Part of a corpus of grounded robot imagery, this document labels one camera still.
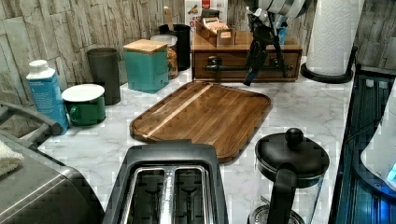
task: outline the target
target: towel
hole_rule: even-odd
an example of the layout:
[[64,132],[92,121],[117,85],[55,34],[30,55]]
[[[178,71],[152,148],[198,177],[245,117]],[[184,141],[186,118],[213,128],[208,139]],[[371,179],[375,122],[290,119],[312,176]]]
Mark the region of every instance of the towel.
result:
[[5,143],[0,141],[0,175],[4,175],[21,164],[23,156],[21,153],[14,152]]

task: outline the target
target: paper towel holder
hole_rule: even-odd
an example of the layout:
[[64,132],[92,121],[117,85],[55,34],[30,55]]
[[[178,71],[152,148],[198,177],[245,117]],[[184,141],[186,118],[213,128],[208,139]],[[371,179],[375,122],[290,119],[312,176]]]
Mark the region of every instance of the paper towel holder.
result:
[[340,76],[326,76],[318,73],[314,73],[308,70],[306,64],[303,63],[301,65],[301,75],[303,77],[309,78],[311,80],[329,84],[342,84],[347,83],[353,78],[352,64],[356,61],[356,52],[358,51],[358,47],[353,46],[352,51],[350,53],[349,61],[346,67],[346,72]]

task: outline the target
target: drawer handle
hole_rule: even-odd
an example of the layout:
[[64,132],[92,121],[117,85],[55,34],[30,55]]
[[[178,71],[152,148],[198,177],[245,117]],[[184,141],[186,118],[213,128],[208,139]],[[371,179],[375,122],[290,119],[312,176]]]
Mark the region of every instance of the drawer handle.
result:
[[[280,66],[277,60],[270,60],[271,66],[263,66],[262,71],[277,71],[280,70]],[[285,64],[286,71],[293,70],[293,65]],[[207,59],[207,65],[204,66],[204,70],[208,72],[230,72],[230,71],[248,71],[248,66],[232,66],[232,65],[222,65],[222,59],[217,56],[210,56]]]

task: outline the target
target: french press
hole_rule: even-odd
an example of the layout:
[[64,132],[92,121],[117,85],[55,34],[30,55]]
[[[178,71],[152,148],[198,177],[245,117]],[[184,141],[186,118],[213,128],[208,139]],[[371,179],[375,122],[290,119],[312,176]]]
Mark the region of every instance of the french press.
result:
[[256,145],[255,198],[247,222],[310,224],[329,163],[326,151],[304,137],[300,129],[260,139]]

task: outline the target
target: french press handle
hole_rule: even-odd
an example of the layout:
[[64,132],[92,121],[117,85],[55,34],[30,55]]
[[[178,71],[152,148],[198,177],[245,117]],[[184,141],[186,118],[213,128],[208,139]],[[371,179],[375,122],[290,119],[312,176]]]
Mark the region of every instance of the french press handle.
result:
[[289,164],[282,164],[276,172],[272,189],[268,224],[288,224],[297,186],[297,174]]

